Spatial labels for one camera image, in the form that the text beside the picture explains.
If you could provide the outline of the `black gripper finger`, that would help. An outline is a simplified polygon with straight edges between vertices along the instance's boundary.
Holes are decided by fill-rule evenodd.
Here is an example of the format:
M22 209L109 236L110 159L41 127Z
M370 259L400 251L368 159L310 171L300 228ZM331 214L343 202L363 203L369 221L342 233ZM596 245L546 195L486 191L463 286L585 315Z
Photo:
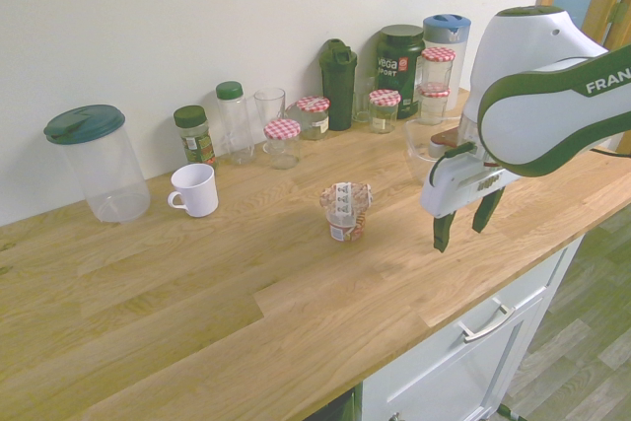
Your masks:
M450 235L451 235L451 226L453 223L453 220L456 216L456 212L447 214L441 218L434 218L433 221L433 233L434 233L434 240L433 240L433 246L435 249L437 249L439 252L444 252L448 245L449 245L449 241L450 241Z
M473 222L472 222L472 229L475 232L481 233L485 229L485 227L490 221L490 218L493 212L495 211L497 205L499 204L504 191L505 191L505 188L502 187L482 198L481 203L475 212Z

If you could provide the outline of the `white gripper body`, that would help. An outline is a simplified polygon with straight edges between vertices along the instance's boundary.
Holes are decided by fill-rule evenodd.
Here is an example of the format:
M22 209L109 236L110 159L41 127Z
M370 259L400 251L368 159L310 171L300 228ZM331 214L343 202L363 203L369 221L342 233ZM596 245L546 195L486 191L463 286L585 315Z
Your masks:
M433 217L452 214L520 178L500 166L486 166L476 151L474 143L466 142L447 151L430 169L420 203Z

